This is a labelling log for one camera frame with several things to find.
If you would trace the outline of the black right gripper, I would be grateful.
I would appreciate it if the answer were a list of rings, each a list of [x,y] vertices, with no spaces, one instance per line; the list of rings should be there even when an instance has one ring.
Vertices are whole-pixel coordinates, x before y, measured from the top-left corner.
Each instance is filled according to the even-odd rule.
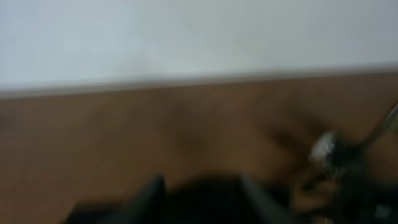
[[[337,224],[397,224],[397,184],[379,184],[364,171],[364,156],[354,160],[341,180],[329,218]]]

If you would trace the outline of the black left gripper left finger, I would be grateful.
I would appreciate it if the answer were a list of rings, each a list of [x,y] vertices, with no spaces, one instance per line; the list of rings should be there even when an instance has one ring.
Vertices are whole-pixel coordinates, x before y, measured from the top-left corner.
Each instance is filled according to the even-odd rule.
[[[99,224],[158,224],[166,195],[165,180],[155,176],[122,209],[102,219]]]

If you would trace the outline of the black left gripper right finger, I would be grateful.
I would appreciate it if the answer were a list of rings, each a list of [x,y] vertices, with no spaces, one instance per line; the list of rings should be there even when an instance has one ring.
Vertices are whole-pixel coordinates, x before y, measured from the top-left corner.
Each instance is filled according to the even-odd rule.
[[[277,203],[267,192],[261,189],[252,178],[248,176],[240,177],[240,186],[244,192],[246,200],[252,206],[254,213],[262,223],[267,224],[296,224],[298,221]]]

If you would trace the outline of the black shorts garment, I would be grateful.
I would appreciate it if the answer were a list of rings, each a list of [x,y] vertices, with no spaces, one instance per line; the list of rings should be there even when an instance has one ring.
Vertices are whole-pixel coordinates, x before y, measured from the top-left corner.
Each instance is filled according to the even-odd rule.
[[[246,200],[240,186],[241,176],[243,175],[232,178],[199,178],[173,190],[165,186],[162,219],[158,224],[262,223]],[[266,188],[255,182],[288,211],[289,195],[284,189]],[[64,219],[63,224],[99,223],[113,212],[122,209],[133,196],[125,202],[79,203]]]

